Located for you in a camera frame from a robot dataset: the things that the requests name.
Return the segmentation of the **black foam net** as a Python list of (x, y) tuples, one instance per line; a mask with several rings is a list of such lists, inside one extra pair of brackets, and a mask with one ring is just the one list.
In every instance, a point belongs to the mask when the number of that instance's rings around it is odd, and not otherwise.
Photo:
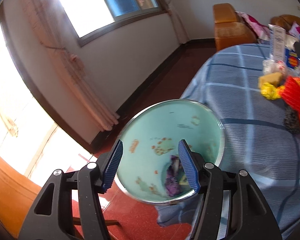
[(296, 110), (289, 105), (285, 105), (284, 127), (291, 134), (300, 134), (300, 120)]

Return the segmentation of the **pink floral pillow on sofa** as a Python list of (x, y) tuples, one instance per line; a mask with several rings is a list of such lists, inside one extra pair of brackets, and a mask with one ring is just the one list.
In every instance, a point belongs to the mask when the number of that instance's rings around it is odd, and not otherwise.
[(296, 38), (300, 38), (300, 25), (294, 21), (288, 33)]

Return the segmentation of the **orange leather sofa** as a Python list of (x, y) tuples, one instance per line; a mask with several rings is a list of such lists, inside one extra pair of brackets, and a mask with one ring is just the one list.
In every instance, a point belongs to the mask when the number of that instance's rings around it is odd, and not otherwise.
[(300, 18), (293, 15), (280, 15), (270, 19), (270, 24), (282, 27), (286, 31), (291, 29), (294, 22), (300, 26)]

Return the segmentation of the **blue Look milk carton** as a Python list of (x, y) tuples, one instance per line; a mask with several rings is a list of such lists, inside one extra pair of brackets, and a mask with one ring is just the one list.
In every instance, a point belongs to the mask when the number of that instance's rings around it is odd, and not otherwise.
[(299, 39), (286, 35), (285, 38), (285, 64), (288, 68), (295, 69), (299, 64), (299, 57), (295, 52), (294, 43), (299, 42)]

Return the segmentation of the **purple snack wrapper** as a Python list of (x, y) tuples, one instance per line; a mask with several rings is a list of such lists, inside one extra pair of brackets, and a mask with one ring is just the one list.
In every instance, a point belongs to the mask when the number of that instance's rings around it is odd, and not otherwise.
[(180, 159), (176, 155), (171, 155), (170, 164), (166, 171), (165, 189), (170, 197), (174, 197), (182, 193), (181, 185), (179, 184), (178, 176), (183, 171)]

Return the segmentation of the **wooden door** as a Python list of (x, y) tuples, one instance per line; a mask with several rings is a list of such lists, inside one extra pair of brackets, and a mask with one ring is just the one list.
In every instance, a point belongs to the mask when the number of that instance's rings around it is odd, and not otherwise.
[(0, 221), (14, 238), (18, 238), (40, 190), (40, 186), (17, 172), (0, 156)]

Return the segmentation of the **pink curtain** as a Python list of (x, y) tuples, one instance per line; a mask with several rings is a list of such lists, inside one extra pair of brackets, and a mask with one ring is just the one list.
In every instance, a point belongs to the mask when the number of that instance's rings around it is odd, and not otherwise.
[(63, 13), (58, 0), (21, 0), (32, 30), (45, 48), (58, 77), (83, 106), (98, 130), (111, 131), (119, 116), (112, 111), (85, 81), (84, 63), (69, 51), (62, 38)]
[(187, 34), (187, 31), (183, 25), (183, 22), (177, 12), (177, 10), (175, 9), (172, 0), (162, 0), (164, 3), (164, 7), (165, 10), (168, 12), (172, 25), (173, 25), (173, 29), (175, 32), (175, 35), (177, 37), (177, 40), (180, 44), (185, 44), (187, 42), (189, 42), (190, 38)]

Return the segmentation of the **yellow wrapper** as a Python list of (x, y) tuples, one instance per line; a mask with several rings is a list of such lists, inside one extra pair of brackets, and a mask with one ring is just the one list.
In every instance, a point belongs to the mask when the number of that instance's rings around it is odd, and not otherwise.
[(261, 86), (260, 92), (267, 100), (277, 100), (281, 98), (285, 86), (275, 87), (274, 85), (266, 82)]

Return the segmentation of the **blue plaid tablecloth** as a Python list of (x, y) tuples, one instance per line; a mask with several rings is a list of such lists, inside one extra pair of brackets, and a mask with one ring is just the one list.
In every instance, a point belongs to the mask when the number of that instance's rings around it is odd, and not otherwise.
[(284, 125), (283, 100), (267, 100), (258, 87), (265, 44), (242, 44), (210, 57), (182, 98), (207, 105), (224, 126), (224, 171), (247, 170), (287, 239), (300, 223), (300, 134)]

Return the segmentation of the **window with dark frame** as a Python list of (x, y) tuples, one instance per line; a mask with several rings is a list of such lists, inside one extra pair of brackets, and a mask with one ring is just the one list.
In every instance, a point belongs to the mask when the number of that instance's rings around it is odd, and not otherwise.
[(164, 12), (159, 0), (59, 1), (80, 47), (117, 28)]

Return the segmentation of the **pink curtain right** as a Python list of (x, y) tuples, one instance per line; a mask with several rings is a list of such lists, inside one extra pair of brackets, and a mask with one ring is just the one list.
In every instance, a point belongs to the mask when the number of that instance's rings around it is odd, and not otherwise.
[(177, 37), (177, 40), (180, 44), (185, 44), (187, 42), (189, 42), (190, 38), (187, 34), (187, 31), (183, 25), (183, 22), (177, 12), (177, 10), (175, 9), (172, 0), (162, 0), (164, 3), (164, 7), (165, 10), (168, 12), (172, 25), (173, 25), (173, 29), (175, 32), (175, 35)]

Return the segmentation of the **clear plastic bag red print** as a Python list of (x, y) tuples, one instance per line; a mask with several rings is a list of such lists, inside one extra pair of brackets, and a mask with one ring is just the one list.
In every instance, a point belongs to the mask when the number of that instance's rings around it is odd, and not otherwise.
[(281, 73), (284, 77), (288, 74), (288, 69), (283, 61), (274, 61), (271, 59), (263, 60), (263, 74)]

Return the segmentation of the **yellow sponge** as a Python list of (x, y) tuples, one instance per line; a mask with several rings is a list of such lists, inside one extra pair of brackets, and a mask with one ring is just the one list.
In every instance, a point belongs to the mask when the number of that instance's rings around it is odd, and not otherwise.
[(275, 72), (267, 75), (263, 75), (258, 78), (258, 87), (261, 89), (262, 85), (265, 83), (270, 83), (275, 87), (278, 87), (283, 79), (283, 74), (280, 72)]

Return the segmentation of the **red foam fruit net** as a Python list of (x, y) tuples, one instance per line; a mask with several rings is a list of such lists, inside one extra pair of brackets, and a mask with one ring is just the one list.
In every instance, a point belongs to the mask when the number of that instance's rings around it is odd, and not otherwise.
[(300, 120), (300, 82), (298, 78), (292, 76), (287, 77), (284, 89), (280, 94), (285, 103), (297, 111)]

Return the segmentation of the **pink curtain left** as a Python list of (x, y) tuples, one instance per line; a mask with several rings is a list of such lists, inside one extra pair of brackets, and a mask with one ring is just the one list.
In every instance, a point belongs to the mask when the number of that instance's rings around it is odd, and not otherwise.
[(98, 130), (111, 131), (119, 116), (112, 111), (85, 81), (84, 63), (69, 51), (62, 38), (63, 13), (58, 0), (21, 0), (32, 30), (45, 48), (58, 77), (83, 106)]

